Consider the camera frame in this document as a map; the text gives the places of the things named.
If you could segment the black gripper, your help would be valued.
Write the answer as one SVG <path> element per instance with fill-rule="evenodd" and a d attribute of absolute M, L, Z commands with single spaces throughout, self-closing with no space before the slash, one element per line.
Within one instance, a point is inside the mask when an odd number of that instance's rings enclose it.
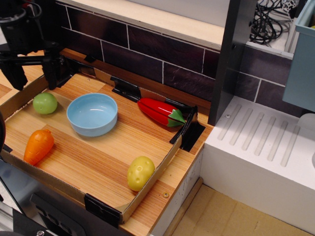
<path fill-rule="evenodd" d="M 0 28 L 6 43 L 0 47 L 0 69 L 17 90 L 23 90 L 28 80 L 22 65 L 42 65 L 50 90 L 54 90 L 61 79 L 64 57 L 60 55 L 58 43 L 43 38 L 40 14 L 6 14 L 0 17 Z M 28 53 L 44 50 L 39 58 L 19 58 Z"/>

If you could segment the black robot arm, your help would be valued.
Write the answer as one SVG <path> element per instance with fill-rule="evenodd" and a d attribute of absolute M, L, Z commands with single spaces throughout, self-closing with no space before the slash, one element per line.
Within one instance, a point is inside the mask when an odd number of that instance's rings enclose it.
<path fill-rule="evenodd" d="M 62 85 L 61 27 L 54 0 L 2 0 L 0 69 L 11 85 L 23 90 L 23 67 L 41 65 L 49 89 Z"/>

